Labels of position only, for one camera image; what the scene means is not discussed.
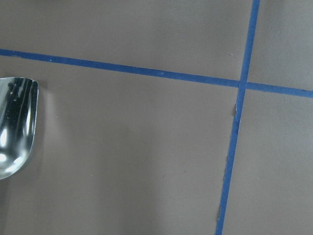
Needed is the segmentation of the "silver metal ice scoop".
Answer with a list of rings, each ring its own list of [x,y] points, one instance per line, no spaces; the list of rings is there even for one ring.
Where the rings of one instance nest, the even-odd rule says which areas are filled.
[[[39,85],[23,77],[0,79],[0,179],[30,161],[35,139]]]

